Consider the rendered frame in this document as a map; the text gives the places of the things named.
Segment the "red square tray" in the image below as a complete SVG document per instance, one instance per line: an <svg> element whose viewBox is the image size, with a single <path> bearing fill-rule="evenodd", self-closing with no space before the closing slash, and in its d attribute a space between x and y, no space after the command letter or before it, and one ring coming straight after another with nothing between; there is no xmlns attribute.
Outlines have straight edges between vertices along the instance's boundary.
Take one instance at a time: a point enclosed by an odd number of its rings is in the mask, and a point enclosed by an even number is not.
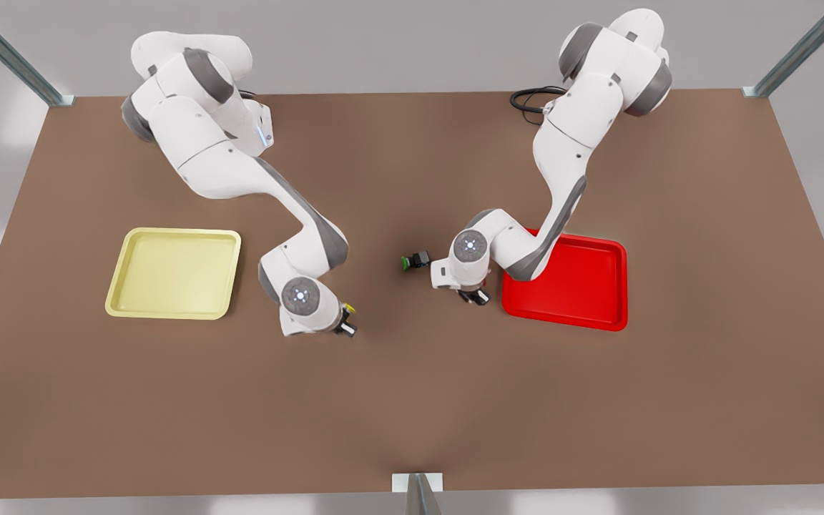
<svg viewBox="0 0 824 515"><path fill-rule="evenodd" d="M506 273L501 284L501 306L512 316L597 330L624 329L628 300L625 248L581 235L560 235L535 280Z"/></svg>

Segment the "yellow square tray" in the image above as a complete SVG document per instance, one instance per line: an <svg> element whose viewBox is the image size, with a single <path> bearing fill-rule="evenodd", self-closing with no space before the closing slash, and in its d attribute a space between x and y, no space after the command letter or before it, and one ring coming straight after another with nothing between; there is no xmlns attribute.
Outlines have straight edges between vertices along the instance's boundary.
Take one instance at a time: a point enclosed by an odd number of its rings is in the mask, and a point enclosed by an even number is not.
<svg viewBox="0 0 824 515"><path fill-rule="evenodd" d="M122 318L218 320L241 250L232 230L137 227L125 235L104 307Z"/></svg>

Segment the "silver frame post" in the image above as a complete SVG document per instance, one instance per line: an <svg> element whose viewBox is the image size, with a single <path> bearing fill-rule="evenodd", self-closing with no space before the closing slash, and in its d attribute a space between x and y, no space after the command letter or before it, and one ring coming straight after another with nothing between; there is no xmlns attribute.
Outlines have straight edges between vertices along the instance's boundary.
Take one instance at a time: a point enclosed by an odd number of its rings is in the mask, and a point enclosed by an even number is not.
<svg viewBox="0 0 824 515"><path fill-rule="evenodd" d="M73 95L59 92L1 34L0 62L42 101L46 102L48 107L72 107L75 103Z"/></svg>
<svg viewBox="0 0 824 515"><path fill-rule="evenodd" d="M405 515L442 515L435 493L443 491L443 473L393 474L391 488L405 493Z"/></svg>
<svg viewBox="0 0 824 515"><path fill-rule="evenodd" d="M755 85L741 89L746 98L768 98L824 45L824 15L775 63Z"/></svg>

